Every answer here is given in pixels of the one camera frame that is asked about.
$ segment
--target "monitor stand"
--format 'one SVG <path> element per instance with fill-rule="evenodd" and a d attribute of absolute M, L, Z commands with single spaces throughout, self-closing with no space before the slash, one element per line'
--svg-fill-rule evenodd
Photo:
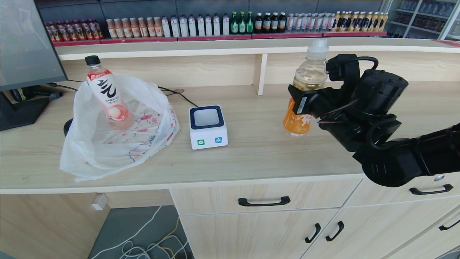
<path fill-rule="evenodd" d="M 0 92 L 0 131 L 34 124 L 49 102 L 49 98 L 39 98 L 12 104 Z"/>

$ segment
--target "pink bottle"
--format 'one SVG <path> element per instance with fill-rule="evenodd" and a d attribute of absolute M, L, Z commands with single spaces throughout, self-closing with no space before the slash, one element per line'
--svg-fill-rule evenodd
<path fill-rule="evenodd" d="M 115 76 L 101 66 L 98 56 L 87 56 L 85 61 L 90 68 L 86 80 L 104 107 L 107 123 L 113 130 L 127 130 L 133 125 L 134 119 L 120 92 L 117 92 Z"/>

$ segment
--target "black bottle cap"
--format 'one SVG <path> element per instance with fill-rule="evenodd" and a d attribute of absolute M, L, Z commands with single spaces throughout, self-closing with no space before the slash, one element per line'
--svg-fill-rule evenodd
<path fill-rule="evenodd" d="M 98 65 L 101 63 L 99 57 L 96 55 L 85 57 L 85 61 L 87 65 Z"/>

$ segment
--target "gray floor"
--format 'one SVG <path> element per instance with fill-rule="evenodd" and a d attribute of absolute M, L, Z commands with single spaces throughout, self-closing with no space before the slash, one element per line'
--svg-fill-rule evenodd
<path fill-rule="evenodd" d="M 116 246 L 134 235 L 155 213 L 158 207 L 139 207 L 126 209 L 112 209 L 102 226 L 101 232 L 94 243 L 89 258 L 93 257 L 100 251 L 109 247 Z M 134 246 L 141 246 L 146 249 L 152 242 L 157 242 L 171 232 L 176 226 L 178 214 L 174 206 L 163 206 L 157 213 L 152 222 L 132 239 Z M 184 244 L 187 239 L 184 230 L 179 222 L 179 226 L 174 234 Z M 161 243 L 161 246 L 168 247 L 174 252 L 177 252 L 181 245 L 176 239 L 170 238 Z M 191 252 L 190 246 L 186 246 L 186 250 Z M 117 259 L 122 255 L 121 246 L 110 251 L 100 254 L 98 259 L 113 258 Z M 154 248 L 149 252 L 153 259 L 169 259 L 166 254 L 158 248 Z"/>

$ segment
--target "computer monitor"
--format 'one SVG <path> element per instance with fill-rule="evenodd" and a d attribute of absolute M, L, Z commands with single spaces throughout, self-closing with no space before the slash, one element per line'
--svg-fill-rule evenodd
<path fill-rule="evenodd" d="M 12 104 L 5 91 L 65 80 L 34 0 L 0 0 L 0 131 L 35 123 L 49 102 Z"/>

